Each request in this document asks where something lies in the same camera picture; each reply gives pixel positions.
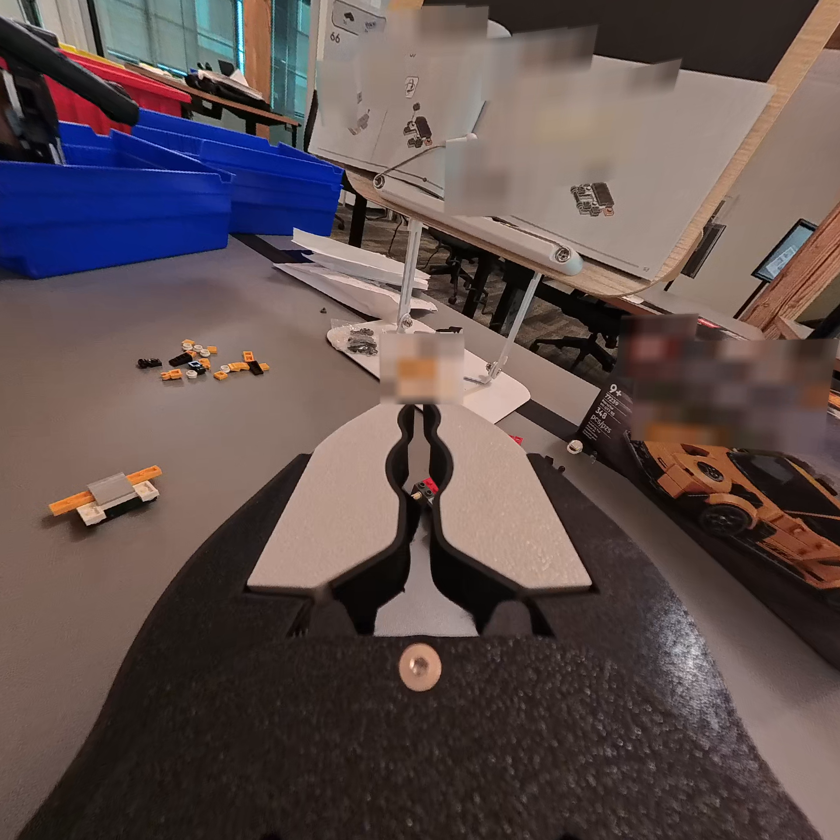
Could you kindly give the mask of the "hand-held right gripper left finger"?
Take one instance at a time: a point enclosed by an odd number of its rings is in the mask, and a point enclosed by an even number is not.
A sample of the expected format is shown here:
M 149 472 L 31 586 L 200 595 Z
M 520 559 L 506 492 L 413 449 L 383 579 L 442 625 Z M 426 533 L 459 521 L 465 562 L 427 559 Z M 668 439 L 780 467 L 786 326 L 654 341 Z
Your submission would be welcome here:
M 416 408 L 383 403 L 309 456 L 248 578 L 248 591 L 340 603 L 372 635 L 404 591 L 418 510 L 407 495 Z

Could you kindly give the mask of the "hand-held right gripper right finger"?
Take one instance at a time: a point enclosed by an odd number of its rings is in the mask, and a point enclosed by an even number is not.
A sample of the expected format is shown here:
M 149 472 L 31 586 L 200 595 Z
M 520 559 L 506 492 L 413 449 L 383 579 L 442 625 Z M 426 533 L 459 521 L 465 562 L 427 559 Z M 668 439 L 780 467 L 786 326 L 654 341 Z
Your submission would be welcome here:
M 436 588 L 478 634 L 498 608 L 525 634 L 545 621 L 536 601 L 579 595 L 593 581 L 526 451 L 497 425 L 456 404 L 425 405 L 429 562 Z

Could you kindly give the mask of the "pile of mixed small lego pieces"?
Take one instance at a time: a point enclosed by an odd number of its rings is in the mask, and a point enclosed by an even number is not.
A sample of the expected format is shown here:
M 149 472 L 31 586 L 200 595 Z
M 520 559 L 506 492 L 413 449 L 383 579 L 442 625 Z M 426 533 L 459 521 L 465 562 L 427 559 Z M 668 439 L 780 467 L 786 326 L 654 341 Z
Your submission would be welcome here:
M 216 345 L 201 344 L 191 339 L 184 339 L 178 353 L 169 360 L 155 356 L 141 357 L 135 361 L 134 367 L 138 371 L 157 374 L 164 383 L 194 382 L 205 377 L 224 382 L 237 374 L 260 376 L 270 371 L 270 365 L 258 360 L 252 351 L 243 350 L 235 360 L 224 362 L 218 359 Z

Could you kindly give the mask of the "lego set box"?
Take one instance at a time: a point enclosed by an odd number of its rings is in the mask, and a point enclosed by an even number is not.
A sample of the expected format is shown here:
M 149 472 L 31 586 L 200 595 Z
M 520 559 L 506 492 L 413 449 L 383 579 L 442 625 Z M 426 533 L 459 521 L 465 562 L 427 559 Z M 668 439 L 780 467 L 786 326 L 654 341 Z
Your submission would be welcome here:
M 626 315 L 572 437 L 836 669 L 837 354 L 838 328 L 744 339 L 694 313 Z

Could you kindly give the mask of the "orange white grey lego assembly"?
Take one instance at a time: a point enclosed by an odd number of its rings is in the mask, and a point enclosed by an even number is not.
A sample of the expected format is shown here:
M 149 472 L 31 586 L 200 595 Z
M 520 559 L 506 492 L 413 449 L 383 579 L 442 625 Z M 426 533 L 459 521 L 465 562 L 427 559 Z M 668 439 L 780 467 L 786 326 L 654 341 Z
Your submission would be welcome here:
M 129 475 L 118 473 L 94 481 L 86 490 L 49 504 L 49 512 L 60 517 L 75 511 L 83 524 L 97 526 L 156 501 L 160 492 L 152 480 L 160 478 L 162 472 L 161 467 L 153 465 Z

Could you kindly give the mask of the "lego instruction booklet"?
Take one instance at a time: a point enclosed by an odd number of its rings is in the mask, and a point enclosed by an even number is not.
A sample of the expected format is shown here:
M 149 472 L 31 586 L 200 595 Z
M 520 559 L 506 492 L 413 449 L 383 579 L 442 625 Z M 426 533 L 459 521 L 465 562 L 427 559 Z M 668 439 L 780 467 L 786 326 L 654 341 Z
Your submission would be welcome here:
M 772 96 L 668 33 L 688 2 L 329 2 L 316 154 L 534 259 L 650 280 Z

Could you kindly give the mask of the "red plastic bin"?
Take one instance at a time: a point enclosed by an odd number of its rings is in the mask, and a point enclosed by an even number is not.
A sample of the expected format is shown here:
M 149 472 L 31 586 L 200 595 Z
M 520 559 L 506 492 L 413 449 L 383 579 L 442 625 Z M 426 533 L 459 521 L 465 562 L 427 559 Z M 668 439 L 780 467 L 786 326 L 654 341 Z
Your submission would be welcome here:
M 75 58 L 63 54 L 59 49 L 58 51 L 102 81 L 120 88 L 141 109 L 180 118 L 182 116 L 181 105 L 189 103 L 189 97 L 185 93 L 165 84 L 140 77 L 109 60 Z M 114 122 L 81 95 L 47 76 L 43 76 L 43 84 L 38 86 L 35 92 L 25 91 L 23 93 L 21 106 L 25 109 L 24 112 L 27 116 L 34 117 L 38 113 L 32 107 L 46 104 L 46 93 L 49 93 L 54 106 L 54 112 L 48 112 L 45 115 L 46 118 L 52 115 L 58 121 L 87 125 L 100 135 L 107 135 L 111 130 L 124 133 L 132 132 L 129 125 Z

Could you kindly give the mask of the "wooden book stand white base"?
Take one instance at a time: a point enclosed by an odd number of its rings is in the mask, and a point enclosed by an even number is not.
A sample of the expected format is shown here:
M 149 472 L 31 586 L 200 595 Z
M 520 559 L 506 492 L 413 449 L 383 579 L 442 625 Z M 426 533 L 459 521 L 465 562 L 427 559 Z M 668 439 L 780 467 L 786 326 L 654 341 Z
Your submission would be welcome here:
M 527 387 L 506 373 L 503 366 L 513 350 L 513 342 L 522 322 L 523 314 L 537 289 L 540 280 L 556 279 L 565 285 L 589 293 L 596 298 L 623 298 L 666 280 L 674 279 L 700 241 L 704 226 L 721 199 L 725 198 L 732 184 L 780 115 L 793 91 L 803 81 L 816 58 L 823 51 L 828 39 L 838 28 L 838 2 L 688 2 L 689 12 L 683 13 L 684 24 L 677 25 L 677 13 L 667 12 L 667 23 L 662 26 L 668 33 L 683 33 L 688 41 L 689 55 L 702 66 L 722 70 L 735 76 L 738 70 L 746 78 L 767 82 L 773 92 L 747 137 L 741 142 L 731 162 L 712 187 L 700 209 L 689 222 L 676 247 L 671 251 L 662 269 L 650 280 L 633 276 L 608 266 L 598 260 L 582 257 L 581 270 L 567 274 L 570 262 L 555 262 L 553 247 L 549 260 L 534 259 L 525 250 L 499 241 L 488 241 L 464 230 L 454 223 L 435 220 L 404 203 L 379 194 L 375 189 L 375 176 L 342 165 L 352 179 L 353 189 L 363 197 L 383 207 L 389 207 L 408 220 L 408 255 L 406 266 L 417 264 L 417 251 L 422 227 L 446 231 L 457 238 L 477 244 L 494 256 L 509 259 L 515 264 L 530 268 L 535 277 L 530 280 L 526 297 L 515 319 L 509 338 L 497 357 L 485 362 L 473 353 L 465 352 L 465 397 L 467 407 L 491 422 L 502 419 L 524 405 L 530 398 Z

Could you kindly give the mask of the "black office chair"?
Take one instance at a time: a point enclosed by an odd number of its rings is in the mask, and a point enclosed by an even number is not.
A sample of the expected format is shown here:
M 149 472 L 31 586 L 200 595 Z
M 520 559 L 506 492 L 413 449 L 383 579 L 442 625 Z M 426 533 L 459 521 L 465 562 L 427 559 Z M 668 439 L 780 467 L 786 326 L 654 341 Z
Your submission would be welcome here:
M 484 285 L 478 290 L 476 299 L 481 306 L 480 313 L 485 314 L 489 296 L 487 281 L 494 270 L 503 267 L 503 260 L 482 248 L 466 243 L 433 227 L 429 227 L 427 232 L 437 245 L 423 270 L 429 276 L 448 276 L 451 289 L 447 303 L 450 306 L 454 306 L 458 302 L 460 280 L 465 281 L 467 298 L 469 298 L 469 295 L 476 290 L 477 278 L 483 277 Z M 429 268 L 429 262 L 441 248 L 448 251 L 445 262 Z
M 612 373 L 616 366 L 619 333 L 627 313 L 605 303 L 586 302 L 562 308 L 561 311 L 581 324 L 582 335 L 568 333 L 559 337 L 540 337 L 532 341 L 528 349 L 533 353 L 541 348 L 575 351 L 575 357 L 564 369 L 584 379 L 595 369 L 601 372 L 595 374 L 597 382 Z

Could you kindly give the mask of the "heap of black bags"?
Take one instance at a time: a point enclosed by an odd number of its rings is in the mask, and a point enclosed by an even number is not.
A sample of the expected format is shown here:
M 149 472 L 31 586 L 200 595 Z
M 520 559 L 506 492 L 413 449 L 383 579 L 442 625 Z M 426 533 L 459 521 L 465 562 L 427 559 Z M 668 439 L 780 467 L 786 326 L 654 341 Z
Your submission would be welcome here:
M 227 101 L 251 108 L 269 111 L 270 105 L 264 96 L 252 88 L 241 69 L 224 59 L 217 61 L 218 72 L 209 63 L 198 64 L 185 77 L 185 84 L 193 89 L 210 93 Z

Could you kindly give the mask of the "brown wooden desk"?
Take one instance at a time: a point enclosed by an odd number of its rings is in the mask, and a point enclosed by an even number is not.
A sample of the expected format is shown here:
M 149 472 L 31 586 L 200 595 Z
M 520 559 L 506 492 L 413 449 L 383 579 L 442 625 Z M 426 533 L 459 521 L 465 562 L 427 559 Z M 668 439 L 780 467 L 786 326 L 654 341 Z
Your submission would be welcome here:
M 267 139 L 268 130 L 280 126 L 290 134 L 290 139 L 286 143 L 294 148 L 298 146 L 298 135 L 302 132 L 301 123 L 293 118 L 189 87 L 181 80 L 165 73 L 155 72 L 146 66 L 128 63 L 124 65 L 124 68 L 149 81 L 159 82 L 185 93 L 189 97 L 189 103 L 181 105 L 184 119 L 192 119 L 200 114 L 207 119 L 221 122 L 223 115 L 228 112 L 244 122 L 245 131 L 248 134 Z

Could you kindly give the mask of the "white paper bag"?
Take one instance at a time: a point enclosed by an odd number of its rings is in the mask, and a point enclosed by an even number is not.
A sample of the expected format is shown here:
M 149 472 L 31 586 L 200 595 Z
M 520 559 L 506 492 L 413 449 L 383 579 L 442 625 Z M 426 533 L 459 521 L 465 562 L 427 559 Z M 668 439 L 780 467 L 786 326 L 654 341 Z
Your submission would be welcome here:
M 295 245 L 307 251 L 311 263 L 337 271 L 349 277 L 399 287 L 403 283 L 404 264 L 386 255 L 344 244 L 294 228 L 291 237 Z
M 347 308 L 387 322 L 395 322 L 397 319 L 400 307 L 399 290 L 347 276 L 314 263 L 275 263 L 273 267 Z

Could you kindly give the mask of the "wooden pillar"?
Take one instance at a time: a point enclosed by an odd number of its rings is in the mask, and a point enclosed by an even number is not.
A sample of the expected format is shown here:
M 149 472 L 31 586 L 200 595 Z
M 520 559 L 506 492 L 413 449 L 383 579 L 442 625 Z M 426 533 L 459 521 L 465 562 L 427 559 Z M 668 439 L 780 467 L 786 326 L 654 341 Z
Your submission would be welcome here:
M 839 205 L 745 311 L 741 321 L 766 338 L 781 335 L 781 319 L 795 319 L 838 277 Z

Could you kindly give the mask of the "flat monitor screen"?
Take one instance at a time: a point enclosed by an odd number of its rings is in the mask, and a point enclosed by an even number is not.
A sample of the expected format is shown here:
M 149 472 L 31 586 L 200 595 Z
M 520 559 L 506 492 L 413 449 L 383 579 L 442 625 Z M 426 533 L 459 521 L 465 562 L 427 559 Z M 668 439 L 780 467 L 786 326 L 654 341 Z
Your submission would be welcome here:
M 762 259 L 751 276 L 762 283 L 771 283 L 787 266 L 798 250 L 816 231 L 817 225 L 799 219 Z

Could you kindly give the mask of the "black wall device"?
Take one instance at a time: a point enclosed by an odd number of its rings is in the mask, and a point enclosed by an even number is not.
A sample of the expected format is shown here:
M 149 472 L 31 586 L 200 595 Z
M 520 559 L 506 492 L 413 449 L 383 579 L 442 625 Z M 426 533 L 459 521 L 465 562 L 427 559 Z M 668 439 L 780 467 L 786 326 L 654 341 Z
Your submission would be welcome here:
M 718 222 L 709 222 L 703 229 L 703 237 L 697 249 L 697 262 L 695 267 L 695 276 L 704 266 L 711 251 L 714 249 L 718 240 L 725 232 L 727 226 Z

